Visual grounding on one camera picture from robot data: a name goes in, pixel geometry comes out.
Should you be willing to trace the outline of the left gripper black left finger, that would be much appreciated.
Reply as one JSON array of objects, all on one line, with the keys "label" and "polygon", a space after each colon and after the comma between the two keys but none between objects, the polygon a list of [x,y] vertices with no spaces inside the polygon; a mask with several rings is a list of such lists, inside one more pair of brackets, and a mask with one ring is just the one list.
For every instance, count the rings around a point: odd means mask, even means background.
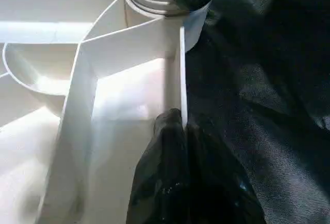
[{"label": "left gripper black left finger", "polygon": [[190,173],[181,111],[157,116],[131,188],[126,223],[187,223]]}]

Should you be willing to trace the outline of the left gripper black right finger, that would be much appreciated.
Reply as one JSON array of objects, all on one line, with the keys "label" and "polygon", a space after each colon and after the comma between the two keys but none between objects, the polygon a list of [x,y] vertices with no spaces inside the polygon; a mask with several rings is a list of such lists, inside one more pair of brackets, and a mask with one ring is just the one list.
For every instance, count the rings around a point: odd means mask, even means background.
[{"label": "left gripper black right finger", "polygon": [[245,169],[221,139],[187,126],[191,223],[265,223]]}]

